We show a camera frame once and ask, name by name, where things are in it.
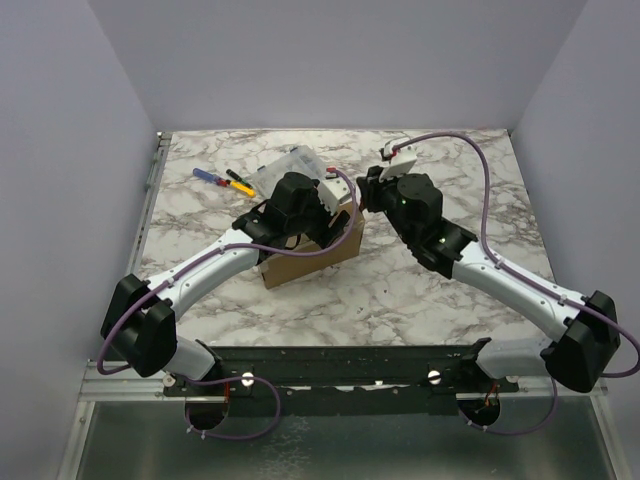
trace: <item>marble table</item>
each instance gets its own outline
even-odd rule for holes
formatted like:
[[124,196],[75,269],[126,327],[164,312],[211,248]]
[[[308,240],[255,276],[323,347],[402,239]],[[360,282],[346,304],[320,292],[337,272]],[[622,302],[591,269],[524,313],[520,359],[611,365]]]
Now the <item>marble table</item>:
[[[425,131],[247,130],[173,135],[144,246],[141,278],[169,269],[215,241],[259,199],[192,176],[232,168],[241,175],[308,145],[351,179],[379,163],[390,139]],[[509,137],[467,132],[491,166],[489,236],[501,254],[546,278],[551,269]],[[479,230],[483,178],[473,150],[456,139],[417,146],[414,171],[444,193],[444,215]],[[221,285],[180,320],[178,332],[214,345],[419,345],[540,335],[531,323],[471,287],[418,265],[382,214],[367,213],[361,254],[266,290],[257,269]]]

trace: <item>cardboard box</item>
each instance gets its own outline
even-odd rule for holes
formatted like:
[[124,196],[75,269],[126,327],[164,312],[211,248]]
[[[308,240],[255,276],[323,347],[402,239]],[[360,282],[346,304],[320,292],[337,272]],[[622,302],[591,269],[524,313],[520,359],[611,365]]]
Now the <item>cardboard box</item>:
[[[351,214],[351,202],[342,205],[339,211],[346,210]],[[335,250],[317,257],[295,258],[285,255],[274,255],[260,264],[260,274],[264,280],[264,286],[269,288],[277,287],[283,283],[290,282],[296,278],[303,277],[310,273],[322,270],[360,254],[360,244],[362,243],[362,232],[364,231],[364,217],[362,212],[357,211],[356,224],[353,231],[342,245]],[[289,239],[289,243],[295,241],[295,237]],[[302,236],[300,245],[295,248],[296,252],[317,252],[320,247]]]

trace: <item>table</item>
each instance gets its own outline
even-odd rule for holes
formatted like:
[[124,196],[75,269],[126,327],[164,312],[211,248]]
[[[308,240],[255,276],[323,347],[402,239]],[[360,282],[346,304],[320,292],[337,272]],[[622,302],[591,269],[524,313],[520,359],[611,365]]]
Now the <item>table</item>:
[[[171,268],[214,242],[258,199],[207,184],[194,167],[241,175],[308,145],[351,179],[380,162],[385,142],[425,131],[250,130],[177,132],[143,250],[139,276]],[[491,167],[488,232],[498,252],[550,278],[535,217],[505,130],[467,132]],[[475,152],[457,139],[417,145],[415,171],[444,193],[444,215],[478,232],[483,178]],[[416,345],[473,343],[483,336],[538,334],[521,316],[471,287],[418,265],[382,214],[366,215],[358,258],[266,290],[257,269],[194,305],[178,333],[213,345]]]

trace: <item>gray wall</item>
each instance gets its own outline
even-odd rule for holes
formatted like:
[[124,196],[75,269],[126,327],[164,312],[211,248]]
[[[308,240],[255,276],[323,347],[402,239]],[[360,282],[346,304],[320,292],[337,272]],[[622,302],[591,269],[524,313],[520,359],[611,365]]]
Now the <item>gray wall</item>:
[[0,478],[54,478],[154,128],[83,0],[0,3]]
[[[590,0],[513,137],[558,279],[612,295],[640,337],[640,2]],[[624,343],[610,370],[636,354]],[[640,478],[637,377],[611,380],[611,404]]]
[[158,129],[514,127],[585,0],[90,0]]

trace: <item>transparent package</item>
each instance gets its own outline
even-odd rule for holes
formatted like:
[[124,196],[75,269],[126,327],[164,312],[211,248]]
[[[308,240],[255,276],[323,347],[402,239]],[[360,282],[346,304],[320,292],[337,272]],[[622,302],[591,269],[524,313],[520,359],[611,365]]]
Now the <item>transparent package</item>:
[[284,157],[269,165],[260,167],[250,175],[247,181],[263,196],[270,198],[276,183],[287,172],[303,173],[309,178],[322,178],[326,173],[326,164],[306,145],[291,149]]

